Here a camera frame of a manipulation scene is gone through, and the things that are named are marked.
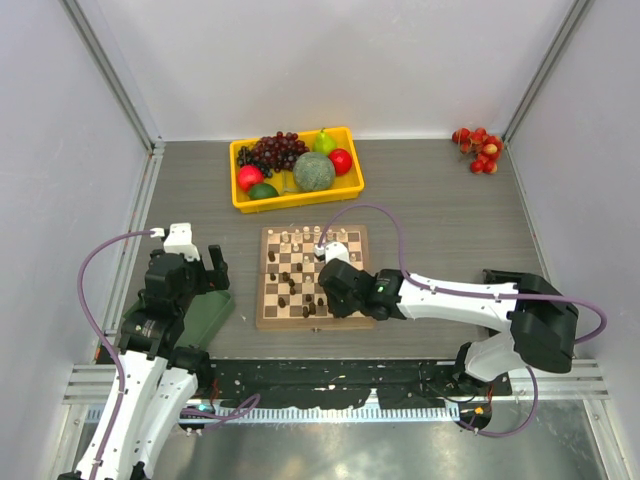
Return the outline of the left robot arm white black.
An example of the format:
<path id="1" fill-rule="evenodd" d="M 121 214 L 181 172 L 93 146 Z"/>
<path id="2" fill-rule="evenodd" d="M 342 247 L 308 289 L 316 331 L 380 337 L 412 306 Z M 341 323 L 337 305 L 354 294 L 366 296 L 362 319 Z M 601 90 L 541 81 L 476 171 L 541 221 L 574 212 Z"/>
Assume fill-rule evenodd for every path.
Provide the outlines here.
<path id="1" fill-rule="evenodd" d="M 150 255 L 145 286 L 126 312 L 117 344 L 116 375 L 98 427 L 65 479 L 150 479 L 181 410 L 214 377 L 209 354 L 182 343 L 189 308 L 212 293 L 230 298 L 220 246 L 213 267 L 183 253 Z"/>

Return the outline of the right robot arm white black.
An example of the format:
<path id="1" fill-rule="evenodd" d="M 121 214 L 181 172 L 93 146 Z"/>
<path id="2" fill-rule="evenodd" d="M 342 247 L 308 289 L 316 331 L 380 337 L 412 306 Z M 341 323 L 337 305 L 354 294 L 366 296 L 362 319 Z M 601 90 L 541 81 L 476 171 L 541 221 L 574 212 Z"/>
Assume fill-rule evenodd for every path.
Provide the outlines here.
<path id="1" fill-rule="evenodd" d="M 526 366 L 556 374 L 572 368 L 578 310 L 538 275 L 487 270 L 483 283 L 465 284 L 394 269 L 371 275 L 332 259 L 318 283 L 336 318 L 360 312 L 378 321 L 442 319 L 491 330 L 458 351 L 446 382 L 465 395 Z"/>

